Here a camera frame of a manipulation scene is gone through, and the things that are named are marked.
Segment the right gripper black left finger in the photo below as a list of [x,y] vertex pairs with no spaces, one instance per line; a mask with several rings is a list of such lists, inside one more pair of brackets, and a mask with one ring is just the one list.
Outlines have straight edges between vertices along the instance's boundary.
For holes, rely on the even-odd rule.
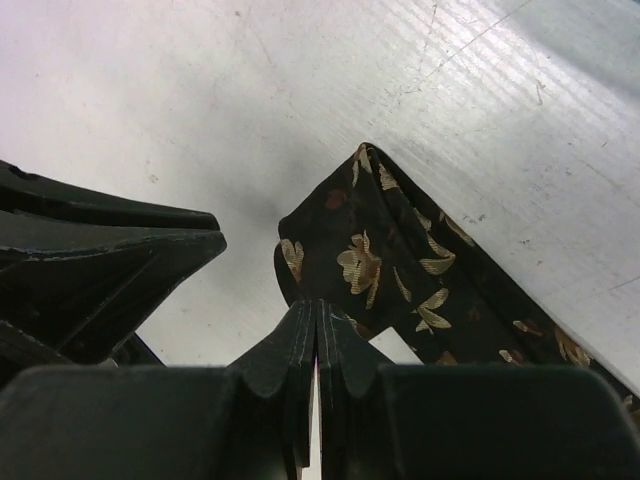
[[1,393],[5,479],[298,479],[315,321],[294,305],[226,367],[38,367]]

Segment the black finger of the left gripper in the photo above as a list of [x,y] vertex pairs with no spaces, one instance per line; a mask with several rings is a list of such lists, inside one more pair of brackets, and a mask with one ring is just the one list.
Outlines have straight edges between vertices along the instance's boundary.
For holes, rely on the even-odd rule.
[[113,227],[218,231],[207,212],[134,201],[27,173],[1,163],[1,209],[57,221]]
[[1,215],[1,351],[24,366],[98,364],[225,249],[217,229]]

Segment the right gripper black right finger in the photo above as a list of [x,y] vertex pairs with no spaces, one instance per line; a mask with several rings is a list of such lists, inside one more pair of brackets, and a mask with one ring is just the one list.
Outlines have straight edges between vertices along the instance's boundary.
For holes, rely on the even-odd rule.
[[630,419],[571,367],[397,365],[320,303],[326,479],[626,479]]

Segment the black gold patterned tie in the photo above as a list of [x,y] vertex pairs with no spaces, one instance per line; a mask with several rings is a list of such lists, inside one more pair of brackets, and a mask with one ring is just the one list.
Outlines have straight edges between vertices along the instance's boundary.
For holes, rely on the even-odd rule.
[[329,302],[366,339],[394,330],[425,364],[586,368],[638,415],[638,397],[377,146],[360,145],[278,233],[288,303]]

